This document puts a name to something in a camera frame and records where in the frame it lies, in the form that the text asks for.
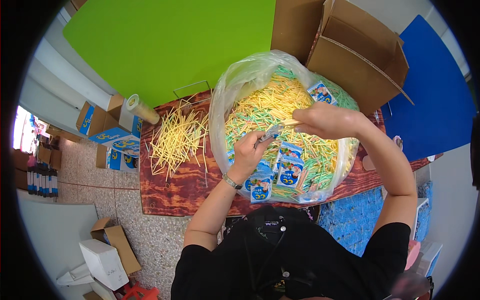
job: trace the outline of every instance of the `woman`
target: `woman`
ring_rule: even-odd
[[[363,114],[316,102],[297,109],[297,132],[323,139],[355,137],[372,158],[388,195],[362,257],[343,248],[295,208],[264,206],[217,233],[241,184],[271,140],[263,132],[235,143],[235,163],[208,195],[185,232],[172,299],[383,299],[407,261],[417,203],[410,164]]]

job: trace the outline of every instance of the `wristwatch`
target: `wristwatch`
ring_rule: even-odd
[[[222,176],[223,180],[225,180],[229,185],[231,185],[232,187],[234,187],[236,190],[239,190],[242,188],[243,185],[241,184],[236,184],[232,179],[230,179],[230,177],[228,177],[228,175],[225,173],[223,174]]]

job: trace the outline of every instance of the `pink container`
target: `pink container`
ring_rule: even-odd
[[[417,256],[420,253],[420,242],[416,240],[410,240],[408,242],[408,256],[407,256],[407,265],[405,266],[405,270],[410,269],[413,265]]]

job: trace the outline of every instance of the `wooden table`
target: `wooden table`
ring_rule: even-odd
[[[188,114],[191,109],[200,111],[204,116],[208,113],[210,106],[210,91],[199,93],[193,97],[190,101],[199,102],[192,106],[187,106],[184,109],[184,113]],[[178,107],[179,100],[175,100],[166,104],[163,104],[155,110],[162,116],[166,112],[170,111],[172,107]],[[385,125],[383,117],[379,113],[379,123],[375,118],[369,116],[369,119],[377,125],[380,130],[385,132]],[[209,195],[210,191],[216,186],[222,179],[222,173],[220,168],[215,162],[212,151],[210,149],[210,140],[207,137],[205,141],[205,159],[207,163],[208,173],[205,178],[204,171],[204,159],[202,156],[202,150],[199,149],[196,153],[197,159],[200,162],[198,167],[195,159],[187,161],[181,165],[175,175],[165,180],[165,173],[152,176],[150,169],[150,159],[148,158],[148,151],[145,144],[150,145],[152,140],[152,130],[160,127],[160,123],[152,125],[144,122],[142,127],[142,136],[140,140],[140,194],[142,198],[142,207],[144,214],[147,215],[159,215],[159,216],[192,216],[205,198]],[[382,185],[380,177],[377,172],[365,171],[362,167],[362,159],[367,153],[360,145],[355,158],[353,168],[347,178],[341,182],[334,190],[334,194],[327,199],[327,202],[333,201],[339,198],[351,196],[360,192],[373,189]],[[419,159],[410,163],[412,169],[415,171],[425,165],[429,164],[429,161]],[[265,204],[250,204],[250,200],[247,200],[240,195],[236,195],[232,207],[228,212],[229,216],[245,215],[250,211],[257,209]],[[275,203],[273,206],[293,206],[302,207],[309,206],[309,204],[291,204],[291,203]]]

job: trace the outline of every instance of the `red plastic stool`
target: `red plastic stool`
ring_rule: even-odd
[[[127,283],[123,287],[125,288],[125,296],[123,296],[122,300],[130,299],[130,297],[135,297],[137,300],[157,300],[157,295],[160,291],[157,288],[152,289],[144,289],[138,286],[139,282],[137,281],[133,287]],[[144,296],[140,298],[138,293],[142,293]]]

